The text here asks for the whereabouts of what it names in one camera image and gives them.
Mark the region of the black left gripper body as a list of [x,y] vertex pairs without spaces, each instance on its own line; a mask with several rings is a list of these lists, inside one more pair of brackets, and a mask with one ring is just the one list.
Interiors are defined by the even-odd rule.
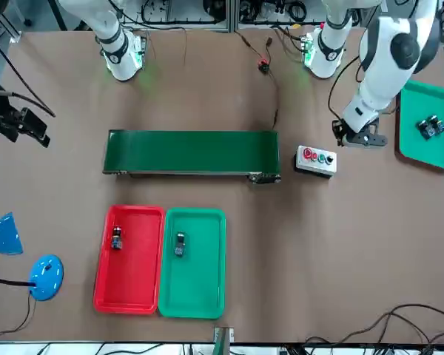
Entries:
[[364,126],[359,132],[348,132],[346,135],[348,146],[359,146],[363,148],[381,148],[386,146],[388,139],[378,132],[376,124]]

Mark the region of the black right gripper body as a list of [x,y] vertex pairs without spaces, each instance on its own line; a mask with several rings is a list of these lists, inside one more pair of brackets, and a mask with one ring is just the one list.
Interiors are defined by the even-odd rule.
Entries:
[[16,142],[21,133],[21,113],[9,111],[0,114],[0,134],[9,141]]

